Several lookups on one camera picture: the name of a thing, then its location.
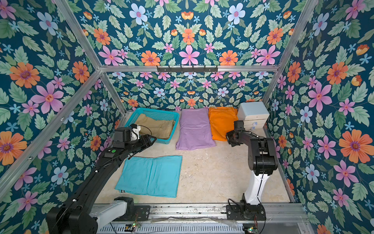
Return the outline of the orange pants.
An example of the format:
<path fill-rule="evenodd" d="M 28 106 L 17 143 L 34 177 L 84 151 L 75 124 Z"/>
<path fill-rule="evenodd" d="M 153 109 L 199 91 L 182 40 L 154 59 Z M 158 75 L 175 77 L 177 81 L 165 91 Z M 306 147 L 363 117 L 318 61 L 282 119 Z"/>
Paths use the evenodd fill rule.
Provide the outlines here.
<path fill-rule="evenodd" d="M 226 133 L 234 130 L 238 110 L 233 107 L 211 107 L 208 111 L 212 139 L 226 141 Z"/>

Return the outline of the khaki long pants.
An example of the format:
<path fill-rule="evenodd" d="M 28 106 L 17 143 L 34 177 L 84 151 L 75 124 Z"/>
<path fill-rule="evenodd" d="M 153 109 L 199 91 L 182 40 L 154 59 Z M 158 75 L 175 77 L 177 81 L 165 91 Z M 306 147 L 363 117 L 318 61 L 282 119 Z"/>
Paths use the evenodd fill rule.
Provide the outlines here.
<path fill-rule="evenodd" d="M 150 135 L 158 139 L 169 139 L 174 128 L 174 121 L 154 120 L 145 114 L 140 114 L 135 124 L 141 126 L 140 134 Z"/>

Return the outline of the teal plastic basket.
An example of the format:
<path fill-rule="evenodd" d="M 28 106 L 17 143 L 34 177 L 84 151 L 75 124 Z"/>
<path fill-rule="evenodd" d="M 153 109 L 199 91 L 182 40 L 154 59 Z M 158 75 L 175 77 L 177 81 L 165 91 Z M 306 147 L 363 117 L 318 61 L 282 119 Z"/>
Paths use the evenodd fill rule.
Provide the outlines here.
<path fill-rule="evenodd" d="M 125 127 L 132 124 L 140 126 L 140 134 L 149 134 L 157 138 L 157 143 L 169 144 L 180 115 L 177 112 L 138 108 L 127 120 Z"/>

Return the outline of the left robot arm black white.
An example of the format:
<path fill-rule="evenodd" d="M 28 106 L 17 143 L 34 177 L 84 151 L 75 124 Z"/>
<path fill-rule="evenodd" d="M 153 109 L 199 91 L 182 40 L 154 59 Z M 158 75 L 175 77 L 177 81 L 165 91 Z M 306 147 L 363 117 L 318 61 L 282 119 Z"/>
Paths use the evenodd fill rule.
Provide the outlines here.
<path fill-rule="evenodd" d="M 118 217 L 127 214 L 132 199 L 118 199 L 93 211 L 93 205 L 112 174 L 125 160 L 140 153 L 157 141 L 150 134 L 140 134 L 140 127 L 132 124 L 115 130 L 113 142 L 100 154 L 93 171 L 61 207 L 52 208 L 46 216 L 51 234 L 95 234 Z"/>

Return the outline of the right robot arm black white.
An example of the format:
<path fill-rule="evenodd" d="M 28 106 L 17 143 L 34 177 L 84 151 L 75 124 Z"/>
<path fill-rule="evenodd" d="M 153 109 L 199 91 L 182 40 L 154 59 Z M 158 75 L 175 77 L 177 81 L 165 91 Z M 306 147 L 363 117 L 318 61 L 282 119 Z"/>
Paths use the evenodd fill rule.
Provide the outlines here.
<path fill-rule="evenodd" d="M 240 145 L 248 147 L 247 162 L 251 178 L 242 200 L 246 205 L 261 204 L 265 184 L 273 172 L 278 169 L 274 140 L 246 130 L 243 121 L 234 122 L 234 129 L 226 133 L 226 139 L 232 147 Z"/>

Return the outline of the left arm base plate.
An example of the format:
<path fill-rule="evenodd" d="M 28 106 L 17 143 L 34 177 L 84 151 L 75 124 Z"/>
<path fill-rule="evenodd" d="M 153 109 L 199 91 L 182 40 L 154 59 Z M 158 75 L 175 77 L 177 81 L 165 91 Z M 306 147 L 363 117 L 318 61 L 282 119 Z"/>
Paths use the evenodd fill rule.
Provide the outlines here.
<path fill-rule="evenodd" d="M 149 205 L 134 205 L 129 209 L 129 221 L 149 220 L 151 207 Z"/>

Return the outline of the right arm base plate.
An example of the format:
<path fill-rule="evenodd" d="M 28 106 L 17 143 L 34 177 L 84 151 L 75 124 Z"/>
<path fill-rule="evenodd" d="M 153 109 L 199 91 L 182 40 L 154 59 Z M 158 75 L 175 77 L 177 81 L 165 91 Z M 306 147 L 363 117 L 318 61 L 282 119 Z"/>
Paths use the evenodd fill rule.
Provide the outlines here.
<path fill-rule="evenodd" d="M 266 211 L 261 205 L 227 205 L 227 219 L 235 221 L 265 221 Z"/>

